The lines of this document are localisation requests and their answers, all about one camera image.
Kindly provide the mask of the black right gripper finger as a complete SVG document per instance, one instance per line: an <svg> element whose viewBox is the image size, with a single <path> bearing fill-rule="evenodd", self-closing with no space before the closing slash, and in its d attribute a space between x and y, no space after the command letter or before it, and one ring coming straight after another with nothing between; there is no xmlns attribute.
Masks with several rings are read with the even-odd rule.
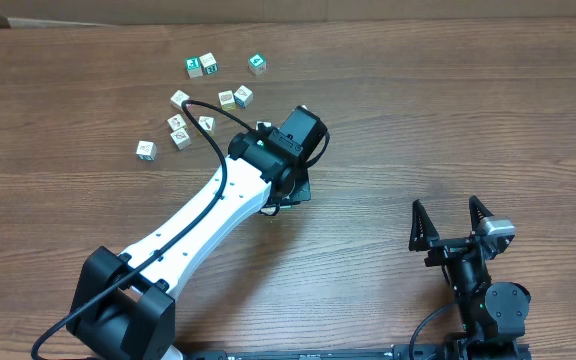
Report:
<svg viewBox="0 0 576 360"><path fill-rule="evenodd" d="M412 203L412 225L409 239L410 251L430 250L440 236L419 199Z"/></svg>
<svg viewBox="0 0 576 360"><path fill-rule="evenodd" d="M493 213L475 195L469 198L469 213L472 232L477 235L486 235L488 233L487 221Z"/></svg>

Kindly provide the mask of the wooden elephant block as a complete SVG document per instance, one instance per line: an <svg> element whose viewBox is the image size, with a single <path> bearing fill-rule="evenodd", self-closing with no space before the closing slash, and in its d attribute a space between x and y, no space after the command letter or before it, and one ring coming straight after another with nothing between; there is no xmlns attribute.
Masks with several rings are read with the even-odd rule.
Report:
<svg viewBox="0 0 576 360"><path fill-rule="evenodd" d="M272 127L272 124L270 122L260 122L260 121L256 122L256 130L257 131L261 131L264 129L270 129L271 127Z"/></svg>

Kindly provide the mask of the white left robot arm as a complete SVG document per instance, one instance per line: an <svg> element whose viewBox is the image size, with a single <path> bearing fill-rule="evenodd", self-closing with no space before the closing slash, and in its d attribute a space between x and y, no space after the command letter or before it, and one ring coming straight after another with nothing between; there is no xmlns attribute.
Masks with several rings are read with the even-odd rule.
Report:
<svg viewBox="0 0 576 360"><path fill-rule="evenodd" d="M245 219L310 198L308 170L327 132L270 127L237 134L211 180L167 222L120 254L84 262L64 326L103 359L182 359L175 310L207 256Z"/></svg>

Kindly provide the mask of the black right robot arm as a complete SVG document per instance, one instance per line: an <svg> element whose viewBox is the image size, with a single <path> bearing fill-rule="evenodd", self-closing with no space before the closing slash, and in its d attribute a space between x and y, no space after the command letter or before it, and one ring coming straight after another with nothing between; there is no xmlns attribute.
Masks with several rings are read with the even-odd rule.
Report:
<svg viewBox="0 0 576 360"><path fill-rule="evenodd" d="M525 320L530 292L515 282L493 282L486 262L505 252L515 238L515 226L496 216L476 197L469 198L471 231L460 238L443 239L420 200L412 203L409 249L427 254L427 267L439 267L452 289L454 300L428 315L409 341L408 356L416 355L421 330L434 318L455 306L462 330L450 333L438 345L434 359L529 359Z"/></svg>

